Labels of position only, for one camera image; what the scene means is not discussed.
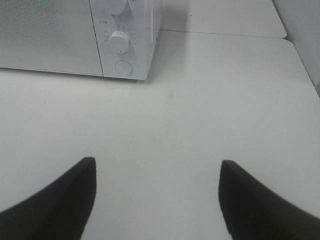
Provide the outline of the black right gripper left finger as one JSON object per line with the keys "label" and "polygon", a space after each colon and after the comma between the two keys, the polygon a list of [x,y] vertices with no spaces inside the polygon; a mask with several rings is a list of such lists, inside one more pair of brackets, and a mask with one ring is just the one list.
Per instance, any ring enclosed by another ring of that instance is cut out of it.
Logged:
{"label": "black right gripper left finger", "polygon": [[42,190],[1,211],[0,238],[79,240],[96,193],[96,160],[85,157]]}

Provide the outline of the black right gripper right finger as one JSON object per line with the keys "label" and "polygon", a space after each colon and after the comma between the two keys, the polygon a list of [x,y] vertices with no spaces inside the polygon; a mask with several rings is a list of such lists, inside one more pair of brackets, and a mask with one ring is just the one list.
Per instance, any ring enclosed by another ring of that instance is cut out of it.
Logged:
{"label": "black right gripper right finger", "polygon": [[233,160],[220,167],[218,200],[234,240],[318,240],[320,219],[285,200]]}

